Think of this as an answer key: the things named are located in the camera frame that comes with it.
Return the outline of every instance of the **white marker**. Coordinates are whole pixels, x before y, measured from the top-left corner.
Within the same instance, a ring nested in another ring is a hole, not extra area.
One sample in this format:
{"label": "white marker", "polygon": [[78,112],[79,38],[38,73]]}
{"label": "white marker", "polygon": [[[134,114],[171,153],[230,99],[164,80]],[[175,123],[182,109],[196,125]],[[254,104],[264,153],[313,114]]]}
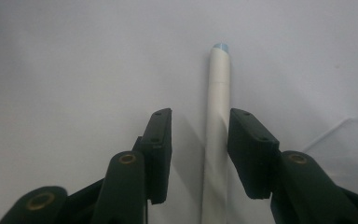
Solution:
{"label": "white marker", "polygon": [[227,223],[229,67],[228,46],[214,45],[209,68],[201,224]]}

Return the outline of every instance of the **white stick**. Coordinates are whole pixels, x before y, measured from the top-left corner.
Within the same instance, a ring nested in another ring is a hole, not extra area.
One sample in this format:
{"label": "white stick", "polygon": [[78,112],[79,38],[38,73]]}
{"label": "white stick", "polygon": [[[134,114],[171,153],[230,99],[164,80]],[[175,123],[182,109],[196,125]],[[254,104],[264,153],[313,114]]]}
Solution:
{"label": "white stick", "polygon": [[227,45],[214,45],[211,50],[209,71],[202,224],[227,222],[229,67]]}

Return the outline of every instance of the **pen tip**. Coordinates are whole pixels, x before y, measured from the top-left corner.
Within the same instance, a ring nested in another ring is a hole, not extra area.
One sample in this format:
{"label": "pen tip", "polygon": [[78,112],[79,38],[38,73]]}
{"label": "pen tip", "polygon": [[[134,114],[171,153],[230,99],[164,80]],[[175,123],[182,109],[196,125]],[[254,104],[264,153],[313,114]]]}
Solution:
{"label": "pen tip", "polygon": [[218,43],[218,44],[215,44],[213,47],[214,47],[214,48],[217,48],[217,49],[222,49],[222,50],[224,50],[226,53],[228,53],[228,45],[227,45],[227,44]]}

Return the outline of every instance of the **marker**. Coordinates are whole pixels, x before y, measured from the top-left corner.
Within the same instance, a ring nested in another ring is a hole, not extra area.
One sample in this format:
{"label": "marker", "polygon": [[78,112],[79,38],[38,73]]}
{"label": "marker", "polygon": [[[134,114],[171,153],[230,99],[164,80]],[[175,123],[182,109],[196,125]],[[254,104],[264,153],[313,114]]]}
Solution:
{"label": "marker", "polygon": [[201,224],[227,223],[228,46],[211,50]]}

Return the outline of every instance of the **white pen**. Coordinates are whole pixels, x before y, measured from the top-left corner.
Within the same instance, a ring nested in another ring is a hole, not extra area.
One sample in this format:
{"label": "white pen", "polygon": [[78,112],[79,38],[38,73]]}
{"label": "white pen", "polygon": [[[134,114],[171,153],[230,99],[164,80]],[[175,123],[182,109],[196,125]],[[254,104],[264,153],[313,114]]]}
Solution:
{"label": "white pen", "polygon": [[227,223],[228,46],[211,50],[201,224]]}

